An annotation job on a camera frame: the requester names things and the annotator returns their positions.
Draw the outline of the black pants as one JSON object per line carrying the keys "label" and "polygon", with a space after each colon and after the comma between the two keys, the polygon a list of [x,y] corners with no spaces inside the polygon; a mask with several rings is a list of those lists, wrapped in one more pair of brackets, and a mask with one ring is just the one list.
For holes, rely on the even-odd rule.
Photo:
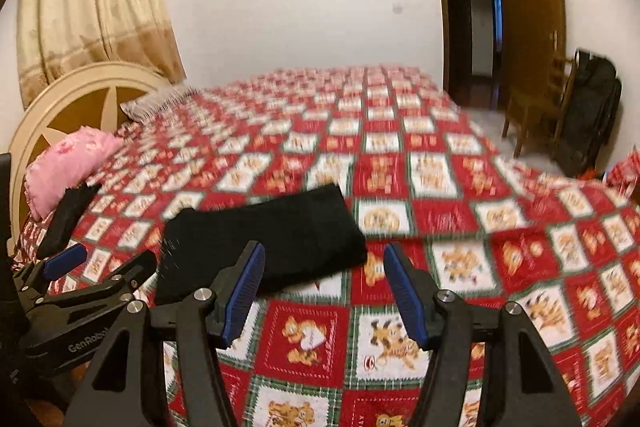
{"label": "black pants", "polygon": [[266,252],[261,296],[359,267],[368,257],[335,184],[223,210],[184,208],[163,231],[154,303],[176,303],[209,285],[251,241]]}

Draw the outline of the folded black garment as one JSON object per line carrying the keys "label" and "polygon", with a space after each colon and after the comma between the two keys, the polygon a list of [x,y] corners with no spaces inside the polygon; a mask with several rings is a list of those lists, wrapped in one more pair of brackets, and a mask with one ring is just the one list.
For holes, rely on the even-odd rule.
{"label": "folded black garment", "polygon": [[55,208],[47,233],[38,247],[36,258],[47,259],[65,251],[80,218],[102,187],[101,183],[68,188]]}

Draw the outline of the pink pillow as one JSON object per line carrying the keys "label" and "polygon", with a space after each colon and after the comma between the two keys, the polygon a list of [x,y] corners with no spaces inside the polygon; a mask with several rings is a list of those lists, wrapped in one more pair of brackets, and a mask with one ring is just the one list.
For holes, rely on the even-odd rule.
{"label": "pink pillow", "polygon": [[81,127],[44,150],[26,169],[24,192],[32,217],[40,221],[125,145],[120,136]]}

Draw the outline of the striped grey pillow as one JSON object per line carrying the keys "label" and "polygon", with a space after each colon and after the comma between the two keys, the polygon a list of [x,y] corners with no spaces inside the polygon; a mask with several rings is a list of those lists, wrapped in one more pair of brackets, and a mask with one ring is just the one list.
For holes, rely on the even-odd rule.
{"label": "striped grey pillow", "polygon": [[194,94],[196,89],[187,84],[176,84],[149,92],[134,100],[120,103],[119,108],[130,120],[145,124],[158,113],[183,101]]}

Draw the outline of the cream wooden headboard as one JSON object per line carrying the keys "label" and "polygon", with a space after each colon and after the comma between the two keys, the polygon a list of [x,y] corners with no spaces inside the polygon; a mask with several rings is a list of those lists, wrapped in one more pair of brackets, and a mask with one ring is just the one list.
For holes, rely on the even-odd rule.
{"label": "cream wooden headboard", "polygon": [[26,109],[9,146],[10,253],[28,217],[24,196],[27,166],[47,147],[82,126],[116,132],[126,121],[120,104],[168,86],[166,78],[138,64],[101,62],[74,70],[37,96]]}

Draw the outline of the red plaid bag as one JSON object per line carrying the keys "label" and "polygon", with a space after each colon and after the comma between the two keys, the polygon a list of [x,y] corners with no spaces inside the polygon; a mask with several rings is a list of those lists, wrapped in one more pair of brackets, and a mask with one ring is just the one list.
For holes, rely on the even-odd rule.
{"label": "red plaid bag", "polygon": [[603,183],[608,188],[627,198],[634,195],[640,178],[640,152],[635,147],[629,155],[608,170]]}

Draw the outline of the red patchwork bedspread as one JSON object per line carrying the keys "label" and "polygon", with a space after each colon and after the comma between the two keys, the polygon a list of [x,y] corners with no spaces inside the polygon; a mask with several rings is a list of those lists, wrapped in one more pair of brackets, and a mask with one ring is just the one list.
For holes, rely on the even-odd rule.
{"label": "red patchwork bedspread", "polygon": [[514,301],[548,346],[586,426],[639,378],[639,208],[596,180],[499,155],[420,70],[280,70],[195,92],[139,124],[96,172],[72,239],[84,265],[55,293],[160,245],[184,208],[218,210],[337,185],[367,239],[358,268],[254,303],[218,355],[242,426],[403,426],[428,356],[402,327],[383,268],[398,242],[469,303]]}

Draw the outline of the beige patterned curtain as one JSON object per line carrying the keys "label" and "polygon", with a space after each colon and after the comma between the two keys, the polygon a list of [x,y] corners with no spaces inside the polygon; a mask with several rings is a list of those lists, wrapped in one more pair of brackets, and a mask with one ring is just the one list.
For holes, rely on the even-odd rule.
{"label": "beige patterned curtain", "polygon": [[25,106],[99,62],[138,64],[171,83],[186,78],[164,0],[17,0],[16,54]]}

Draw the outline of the wooden chair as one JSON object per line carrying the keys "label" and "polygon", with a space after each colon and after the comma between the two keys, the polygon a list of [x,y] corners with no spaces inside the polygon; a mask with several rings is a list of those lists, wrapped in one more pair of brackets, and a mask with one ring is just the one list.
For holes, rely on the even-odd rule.
{"label": "wooden chair", "polygon": [[511,126],[518,129],[512,157],[519,158],[525,144],[534,140],[544,144],[551,155],[558,148],[568,102],[572,95],[577,72],[575,57],[555,55],[549,68],[544,90],[531,94],[518,88],[510,92],[501,138]]}

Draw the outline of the black folded bag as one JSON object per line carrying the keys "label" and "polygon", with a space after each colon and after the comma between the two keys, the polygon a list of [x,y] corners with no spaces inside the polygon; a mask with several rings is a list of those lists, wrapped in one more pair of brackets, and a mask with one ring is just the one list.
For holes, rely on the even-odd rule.
{"label": "black folded bag", "polygon": [[584,49],[575,53],[577,70],[554,161],[565,176],[575,178],[596,168],[616,121],[622,83],[614,64]]}

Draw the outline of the brown wooden door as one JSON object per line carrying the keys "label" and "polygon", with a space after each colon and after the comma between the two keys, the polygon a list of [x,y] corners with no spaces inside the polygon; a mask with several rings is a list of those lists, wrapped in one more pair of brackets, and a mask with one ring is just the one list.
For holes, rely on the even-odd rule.
{"label": "brown wooden door", "polygon": [[538,94],[544,89],[555,55],[564,55],[564,0],[501,0],[502,51],[500,103],[513,88]]}

